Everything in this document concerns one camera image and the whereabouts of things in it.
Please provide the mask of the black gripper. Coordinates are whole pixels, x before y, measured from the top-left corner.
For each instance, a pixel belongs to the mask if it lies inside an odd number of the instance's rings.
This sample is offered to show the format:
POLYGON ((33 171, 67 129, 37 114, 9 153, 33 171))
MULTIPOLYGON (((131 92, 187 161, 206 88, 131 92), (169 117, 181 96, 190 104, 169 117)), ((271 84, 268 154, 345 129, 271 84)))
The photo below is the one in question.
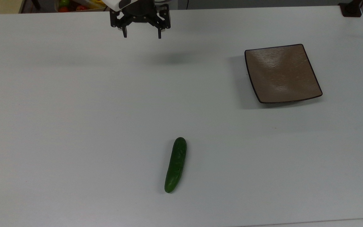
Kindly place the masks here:
POLYGON ((171 28, 170 6, 167 0, 111 0, 110 25, 122 30, 127 38, 127 26, 131 23, 147 23, 158 30, 158 39, 162 31, 171 28))

